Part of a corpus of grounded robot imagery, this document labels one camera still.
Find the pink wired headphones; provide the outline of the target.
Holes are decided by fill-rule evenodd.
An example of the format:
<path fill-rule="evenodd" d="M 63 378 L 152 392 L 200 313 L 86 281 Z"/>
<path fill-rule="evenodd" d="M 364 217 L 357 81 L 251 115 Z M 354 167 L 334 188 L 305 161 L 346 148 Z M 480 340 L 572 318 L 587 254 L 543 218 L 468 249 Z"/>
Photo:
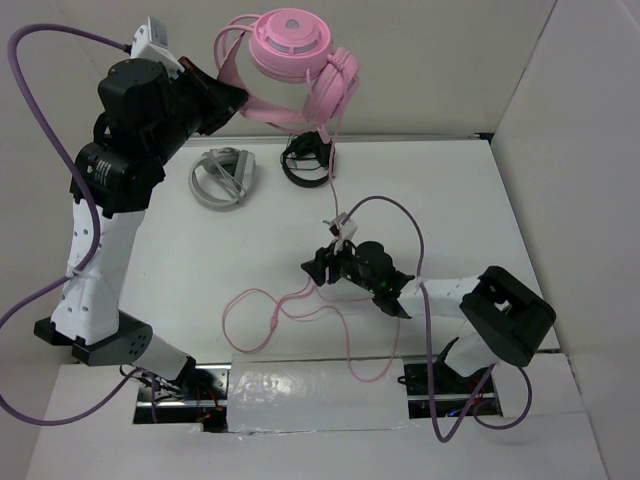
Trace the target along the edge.
<path fill-rule="evenodd" d="M 244 41 L 253 66 L 261 74 L 281 83 L 306 86 L 302 109 L 276 105 L 250 91 L 237 66 Z M 344 112 L 359 87 L 358 58 L 334 45 L 330 27 L 318 15 L 291 7 L 232 19 L 216 35 L 213 55 L 217 79 L 248 93 L 240 108 L 243 117 L 296 137 L 309 128 L 329 147 L 328 182 L 333 203 L 338 206 L 336 143 Z"/>

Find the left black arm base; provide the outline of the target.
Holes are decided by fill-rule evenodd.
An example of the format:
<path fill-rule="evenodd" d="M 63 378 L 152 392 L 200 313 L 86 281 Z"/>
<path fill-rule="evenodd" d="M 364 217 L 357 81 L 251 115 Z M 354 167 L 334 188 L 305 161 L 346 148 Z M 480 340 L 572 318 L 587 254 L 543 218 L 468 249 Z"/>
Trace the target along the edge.
<path fill-rule="evenodd" d="M 197 364 L 184 378 L 166 380 L 148 373 L 138 381 L 135 425 L 195 425 L 204 432 L 228 430 L 231 365 Z"/>

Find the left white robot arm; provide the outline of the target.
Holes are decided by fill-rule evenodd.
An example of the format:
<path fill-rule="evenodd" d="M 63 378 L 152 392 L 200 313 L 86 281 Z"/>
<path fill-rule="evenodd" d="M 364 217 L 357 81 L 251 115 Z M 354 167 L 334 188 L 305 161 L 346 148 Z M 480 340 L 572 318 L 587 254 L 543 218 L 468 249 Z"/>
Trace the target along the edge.
<path fill-rule="evenodd" d="M 196 362 L 122 311 L 120 296 L 134 240 L 165 166 L 193 135 L 223 127 L 248 93 L 179 60 L 170 75 L 159 61 L 127 59 L 112 66 L 97 92 L 103 112 L 93 140 L 74 162 L 69 279 L 35 335 L 68 346 L 88 366 L 129 364 L 161 379 L 176 399 L 196 390 Z"/>

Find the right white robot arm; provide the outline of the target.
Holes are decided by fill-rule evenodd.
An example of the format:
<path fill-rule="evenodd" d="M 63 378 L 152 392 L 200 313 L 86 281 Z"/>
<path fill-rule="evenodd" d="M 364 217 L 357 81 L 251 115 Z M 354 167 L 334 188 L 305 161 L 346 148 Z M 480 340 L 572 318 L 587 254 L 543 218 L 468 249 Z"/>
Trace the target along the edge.
<path fill-rule="evenodd" d="M 524 368 L 554 325 L 549 303 L 501 266 L 459 279 L 421 281 L 398 270 L 375 241 L 323 247 L 301 264 L 316 286 L 348 281 L 369 292 L 386 315 L 412 319 L 429 305 L 433 316 L 464 319 L 473 331 L 444 349 L 436 379 L 448 392 L 460 391 L 477 371 L 499 362 Z"/>

